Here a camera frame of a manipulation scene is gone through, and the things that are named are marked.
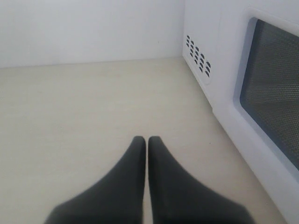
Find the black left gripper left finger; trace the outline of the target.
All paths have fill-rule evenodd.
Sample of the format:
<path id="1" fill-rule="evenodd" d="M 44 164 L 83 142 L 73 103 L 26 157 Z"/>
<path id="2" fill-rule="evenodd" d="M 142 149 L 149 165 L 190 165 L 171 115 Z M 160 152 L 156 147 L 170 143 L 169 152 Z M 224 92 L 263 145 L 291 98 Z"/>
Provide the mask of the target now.
<path id="1" fill-rule="evenodd" d="M 135 136 L 125 154 L 97 183 L 58 205 L 47 224 L 141 224 L 146 142 Z"/>

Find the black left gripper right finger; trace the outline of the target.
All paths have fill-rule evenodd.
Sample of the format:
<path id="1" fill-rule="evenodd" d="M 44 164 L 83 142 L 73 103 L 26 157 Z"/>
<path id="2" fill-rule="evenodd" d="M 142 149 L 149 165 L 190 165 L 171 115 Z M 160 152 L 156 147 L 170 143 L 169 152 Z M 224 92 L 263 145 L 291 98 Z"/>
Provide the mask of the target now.
<path id="1" fill-rule="evenodd" d="M 155 224 L 253 224 L 247 209 L 190 175 L 159 136 L 148 141 L 148 176 Z"/>

